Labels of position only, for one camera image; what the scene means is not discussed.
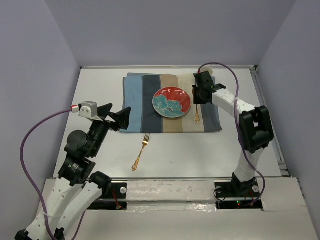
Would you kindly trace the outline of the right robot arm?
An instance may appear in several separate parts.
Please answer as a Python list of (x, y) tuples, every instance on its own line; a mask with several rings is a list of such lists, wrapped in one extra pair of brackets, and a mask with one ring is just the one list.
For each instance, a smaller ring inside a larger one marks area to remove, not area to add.
[(231, 181), (217, 185), (214, 195), (219, 201), (243, 198), (248, 191), (256, 187), (256, 175), (262, 175), (257, 169), (258, 162), (263, 151), (274, 139), (269, 110), (264, 105), (257, 107), (241, 100), (238, 81), (235, 82), (235, 94), (232, 94), (223, 84), (215, 84), (208, 71), (198, 71), (194, 77), (194, 104), (212, 104), (233, 117), (241, 147), (239, 162), (232, 173)]

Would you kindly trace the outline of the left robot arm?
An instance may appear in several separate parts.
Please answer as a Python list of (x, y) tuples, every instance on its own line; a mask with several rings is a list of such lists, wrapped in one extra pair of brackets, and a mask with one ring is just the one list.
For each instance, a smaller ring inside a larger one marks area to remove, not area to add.
[[(132, 110), (126, 107), (114, 113), (112, 107), (111, 103), (98, 106), (96, 102), (84, 101), (46, 117), (28, 131), (20, 146), (20, 163), (42, 208), (26, 229), (17, 232), (16, 240), (64, 240), (75, 222), (82, 222), (90, 205), (110, 194), (112, 179), (100, 171), (93, 172), (96, 164), (92, 159), (98, 155), (108, 131), (117, 132), (129, 127)], [(68, 135), (65, 160), (49, 197), (44, 199), (26, 168), (24, 147), (37, 127), (65, 113), (76, 113), (90, 120), (91, 126), (88, 132), (74, 130)]]

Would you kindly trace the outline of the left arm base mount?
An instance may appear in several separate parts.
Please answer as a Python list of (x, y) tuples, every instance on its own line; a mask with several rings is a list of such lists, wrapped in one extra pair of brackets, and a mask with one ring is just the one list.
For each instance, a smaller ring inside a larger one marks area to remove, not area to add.
[(126, 210), (127, 209), (127, 183), (126, 182), (112, 182), (111, 189), (108, 193), (103, 193), (97, 200), (95, 200), (88, 210)]

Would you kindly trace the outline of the gold spoon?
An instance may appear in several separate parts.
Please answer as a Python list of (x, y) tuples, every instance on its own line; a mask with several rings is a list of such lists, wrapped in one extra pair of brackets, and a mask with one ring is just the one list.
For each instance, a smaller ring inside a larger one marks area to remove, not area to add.
[(198, 104), (196, 104), (195, 105), (196, 106), (196, 110), (195, 110), (195, 122), (197, 123), (197, 124), (199, 124), (200, 123), (200, 112), (199, 112), (199, 105)]

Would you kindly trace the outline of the red and teal plate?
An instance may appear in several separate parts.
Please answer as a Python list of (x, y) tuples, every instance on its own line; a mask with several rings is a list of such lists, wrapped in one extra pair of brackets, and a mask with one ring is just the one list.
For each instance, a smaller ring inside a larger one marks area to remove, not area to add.
[(191, 109), (189, 94), (175, 86), (158, 90), (152, 98), (154, 110), (165, 118), (175, 119), (186, 115)]

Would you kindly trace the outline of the gold fork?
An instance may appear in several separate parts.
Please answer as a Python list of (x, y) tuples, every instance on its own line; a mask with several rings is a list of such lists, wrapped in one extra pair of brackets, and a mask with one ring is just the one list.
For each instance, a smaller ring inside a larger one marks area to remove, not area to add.
[(133, 172), (138, 169), (138, 165), (139, 165), (139, 162), (140, 162), (140, 158), (141, 158), (142, 152), (144, 151), (145, 147), (149, 144), (149, 141), (150, 141), (150, 133), (146, 133), (144, 135), (144, 138), (143, 138), (143, 141), (142, 141), (142, 148), (141, 148), (141, 150), (139, 152), (139, 155), (138, 155), (137, 159), (135, 160), (134, 164), (131, 167), (131, 170)]

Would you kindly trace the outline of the striped cloth placemat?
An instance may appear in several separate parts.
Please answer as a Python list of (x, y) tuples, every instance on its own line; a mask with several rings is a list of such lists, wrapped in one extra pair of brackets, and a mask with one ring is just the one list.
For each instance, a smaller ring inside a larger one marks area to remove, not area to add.
[(199, 105), (200, 123), (195, 122), (196, 105), (178, 118), (159, 115), (152, 104), (155, 93), (165, 87), (178, 87), (193, 96), (193, 73), (147, 74), (128, 73), (123, 78), (123, 107), (131, 107), (129, 126), (125, 133), (214, 133), (220, 132), (219, 111), (211, 104)]

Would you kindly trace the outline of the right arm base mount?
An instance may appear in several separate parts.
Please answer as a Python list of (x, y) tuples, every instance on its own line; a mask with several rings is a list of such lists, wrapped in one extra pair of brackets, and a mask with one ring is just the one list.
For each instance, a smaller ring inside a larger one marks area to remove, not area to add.
[(219, 181), (214, 183), (213, 196), (216, 199), (215, 206), (217, 210), (240, 210), (240, 209), (263, 209), (262, 201), (256, 198), (260, 195), (258, 182), (255, 181), (241, 191), (231, 189), (231, 182)]

